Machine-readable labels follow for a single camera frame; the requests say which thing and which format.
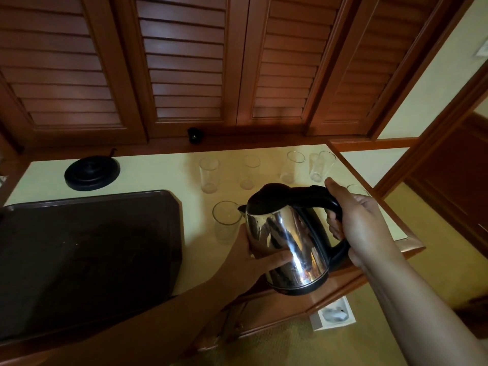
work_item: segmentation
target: hand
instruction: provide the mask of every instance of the hand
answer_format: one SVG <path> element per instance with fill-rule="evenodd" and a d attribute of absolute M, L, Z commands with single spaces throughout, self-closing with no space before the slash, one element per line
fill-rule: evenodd
<path fill-rule="evenodd" d="M 212 280 L 223 285 L 236 298 L 251 289 L 265 272 L 278 268 L 292 259 L 293 255 L 288 250 L 260 259 L 251 257 L 246 225 L 242 224 L 229 255 L 212 277 Z"/>
<path fill-rule="evenodd" d="M 390 260 L 405 260 L 391 237 L 378 203 L 370 196 L 351 194 L 344 186 L 327 178 L 325 185 L 342 208 L 342 223 L 327 211 L 329 230 L 338 240 L 347 238 L 349 257 L 362 269 Z"/>

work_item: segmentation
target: brown serving tray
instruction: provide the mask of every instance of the brown serving tray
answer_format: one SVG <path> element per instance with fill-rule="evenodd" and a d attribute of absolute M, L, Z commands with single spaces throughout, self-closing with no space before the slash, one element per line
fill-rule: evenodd
<path fill-rule="evenodd" d="M 0 342 L 127 318 L 169 298 L 180 205 L 165 190 L 0 209 Z"/>

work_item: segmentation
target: electrical outlet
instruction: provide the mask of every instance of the electrical outlet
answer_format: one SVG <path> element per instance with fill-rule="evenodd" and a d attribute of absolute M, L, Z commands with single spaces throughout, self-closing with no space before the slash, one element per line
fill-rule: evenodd
<path fill-rule="evenodd" d="M 488 56 L 488 40 L 480 47 L 475 56 Z"/>

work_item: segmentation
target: black kettle base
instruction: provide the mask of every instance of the black kettle base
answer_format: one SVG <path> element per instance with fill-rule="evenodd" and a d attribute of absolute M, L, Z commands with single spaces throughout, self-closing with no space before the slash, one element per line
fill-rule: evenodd
<path fill-rule="evenodd" d="M 268 283 L 268 285 L 271 286 L 274 290 L 276 290 L 280 294 L 291 295 L 291 296 L 306 295 L 306 294 L 310 294 L 312 291 L 320 288 L 322 286 L 322 284 L 326 282 L 328 277 L 329 277 L 329 273 L 326 272 L 324 275 L 322 275 L 320 278 L 315 280 L 313 283 L 308 284 L 306 286 L 296 288 L 296 289 L 284 289 L 282 287 L 273 286 L 270 283 Z"/>

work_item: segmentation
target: left hand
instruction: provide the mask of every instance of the left hand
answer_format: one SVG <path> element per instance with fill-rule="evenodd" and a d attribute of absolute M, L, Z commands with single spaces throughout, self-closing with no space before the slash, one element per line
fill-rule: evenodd
<path fill-rule="evenodd" d="M 292 259 L 293 254 L 288 250 L 260 259 L 251 257 L 246 224 L 242 224 L 229 255 L 212 280 L 223 285 L 226 290 L 230 290 L 236 298 L 251 289 L 261 275 L 287 264 Z"/>

